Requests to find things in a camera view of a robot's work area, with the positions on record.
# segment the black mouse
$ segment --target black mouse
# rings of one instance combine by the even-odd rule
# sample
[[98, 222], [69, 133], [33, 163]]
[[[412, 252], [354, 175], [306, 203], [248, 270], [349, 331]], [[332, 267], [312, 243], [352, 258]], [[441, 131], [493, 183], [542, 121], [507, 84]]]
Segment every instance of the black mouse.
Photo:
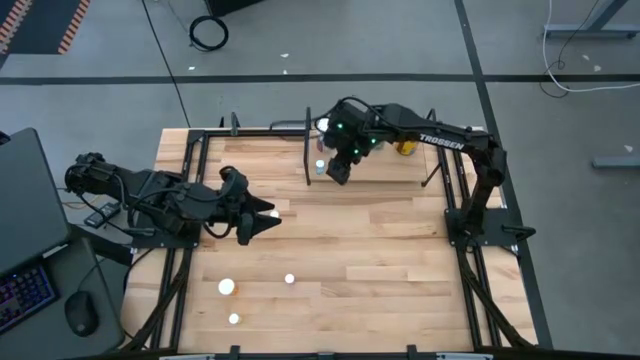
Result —
[[86, 291], [78, 291], [69, 296], [64, 303], [64, 314], [71, 331], [80, 337], [89, 336], [98, 328], [98, 314], [91, 294]]

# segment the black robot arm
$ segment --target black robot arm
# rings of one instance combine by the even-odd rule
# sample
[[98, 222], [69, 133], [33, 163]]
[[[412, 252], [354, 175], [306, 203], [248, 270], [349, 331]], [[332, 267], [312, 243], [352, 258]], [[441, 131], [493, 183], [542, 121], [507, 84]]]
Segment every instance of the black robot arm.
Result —
[[478, 179], [473, 194], [462, 204], [459, 229], [469, 238], [482, 234], [487, 202], [506, 171], [507, 154], [493, 136], [422, 118], [398, 104], [370, 106], [365, 112], [341, 101], [328, 116], [323, 141], [337, 154], [329, 161], [327, 174], [341, 185], [349, 179], [351, 164], [358, 164], [380, 141], [418, 141], [468, 154]]
[[[78, 196], [88, 192], [119, 200], [132, 228], [133, 214], [139, 211], [156, 229], [178, 238], [186, 235], [189, 224], [197, 223], [216, 238], [227, 236], [236, 227], [238, 243], [248, 245], [254, 235], [281, 223], [278, 218], [258, 214], [274, 205], [252, 196], [247, 190], [249, 181], [238, 170], [227, 166], [220, 170], [220, 176], [224, 183], [220, 190], [214, 190], [183, 182], [180, 175], [167, 171], [133, 172], [107, 163], [99, 153], [88, 153], [79, 155], [76, 164], [67, 169], [65, 183], [67, 190]], [[214, 234], [209, 226], [215, 223], [227, 224], [227, 231]], [[145, 233], [136, 230], [148, 229], [129, 229], [129, 233]]]

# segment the orange and black hazard stripe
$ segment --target orange and black hazard stripe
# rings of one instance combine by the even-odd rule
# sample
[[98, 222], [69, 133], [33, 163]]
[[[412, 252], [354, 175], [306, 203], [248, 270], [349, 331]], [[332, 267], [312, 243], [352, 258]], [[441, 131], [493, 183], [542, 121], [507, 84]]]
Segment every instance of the orange and black hazard stripe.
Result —
[[11, 39], [15, 36], [30, 8], [31, 0], [16, 0], [14, 2], [7, 18], [0, 25], [0, 53], [7, 53]]
[[60, 40], [58, 53], [64, 54], [71, 48], [71, 42], [78, 32], [82, 19], [87, 15], [87, 11], [89, 10], [89, 2], [89, 0], [80, 0], [76, 12], [73, 14], [73, 18], [71, 18], [71, 22], [67, 27], [67, 31], [62, 36], [62, 40]]

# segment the concrete floor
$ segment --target concrete floor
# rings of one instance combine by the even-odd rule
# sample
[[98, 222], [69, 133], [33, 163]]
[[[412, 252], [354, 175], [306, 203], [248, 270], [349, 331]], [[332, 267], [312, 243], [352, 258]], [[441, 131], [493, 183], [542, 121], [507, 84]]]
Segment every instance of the concrete floor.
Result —
[[[485, 74], [543, 72], [546, 1], [464, 3]], [[581, 22], [592, 5], [556, 3], [554, 20], [569, 22]], [[200, 0], [172, 5], [187, 25], [205, 12]], [[383, 0], [267, 0], [227, 16], [229, 44], [211, 54], [189, 48], [167, 0], [148, 6], [176, 75], [471, 74], [455, 6], [446, 0], [401, 0], [393, 6]], [[640, 2], [632, 2], [613, 21], [633, 22], [639, 15]], [[199, 32], [203, 40], [219, 35], [204, 26]], [[548, 44], [550, 58], [561, 45]], [[579, 40], [565, 50], [561, 73], [595, 74], [595, 65], [601, 67], [598, 74], [640, 73], [638, 56], [638, 39]], [[92, 1], [67, 55], [11, 55], [0, 70], [0, 77], [165, 75], [135, 0]], [[640, 354], [640, 282], [633, 278], [639, 270], [640, 172], [590, 167], [596, 155], [628, 155], [624, 145], [640, 151], [640, 88], [564, 99], [546, 97], [535, 83], [488, 88], [525, 224], [538, 230], [530, 246], [554, 346]], [[403, 103], [419, 113], [435, 107], [443, 121], [456, 125], [485, 125], [472, 82], [217, 83], [179, 89], [196, 127], [216, 126], [231, 111], [243, 126], [264, 126], [301, 118], [306, 106], [323, 112], [352, 94], [372, 103]], [[151, 167], [161, 129], [184, 126], [172, 85], [0, 86], [0, 108], [1, 130], [39, 131], [58, 184], [81, 152], [100, 151], [132, 169]], [[84, 216], [69, 213], [73, 222]], [[103, 235], [127, 241], [113, 230]], [[107, 270], [114, 284], [122, 276], [116, 270]]]

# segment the wooden tabletop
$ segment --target wooden tabletop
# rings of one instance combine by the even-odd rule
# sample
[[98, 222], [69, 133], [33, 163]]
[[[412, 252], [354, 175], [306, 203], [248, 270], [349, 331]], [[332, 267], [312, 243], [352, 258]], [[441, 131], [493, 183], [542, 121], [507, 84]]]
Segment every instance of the wooden tabletop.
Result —
[[[180, 172], [187, 131], [164, 130], [156, 170]], [[426, 188], [357, 180], [307, 186], [302, 149], [301, 139], [211, 140], [205, 184], [219, 187], [218, 170], [233, 165], [249, 178], [252, 194], [276, 204], [283, 222], [245, 247], [235, 235], [215, 240], [203, 232], [189, 276], [180, 352], [227, 353], [231, 345], [254, 353], [403, 352], [408, 344], [419, 351], [471, 350], [460, 274], [443, 217], [442, 177]], [[437, 164], [436, 151], [430, 146], [421, 151], [413, 156], [423, 157], [417, 166], [425, 166], [426, 174]], [[457, 185], [452, 158], [450, 164]], [[473, 186], [466, 157], [465, 165]], [[498, 191], [490, 203], [501, 205]], [[536, 342], [516, 258], [500, 248], [483, 250], [495, 302], [521, 335]], [[122, 309], [130, 333], [157, 302], [164, 259], [165, 250], [156, 249], [131, 272]], [[296, 276], [293, 285], [284, 282], [288, 273]], [[217, 288], [227, 277], [236, 281], [238, 292], [225, 297]], [[483, 342], [489, 344], [484, 310], [477, 300], [476, 305]], [[229, 324], [231, 313], [240, 315], [239, 324]], [[164, 344], [169, 329], [165, 326]]]

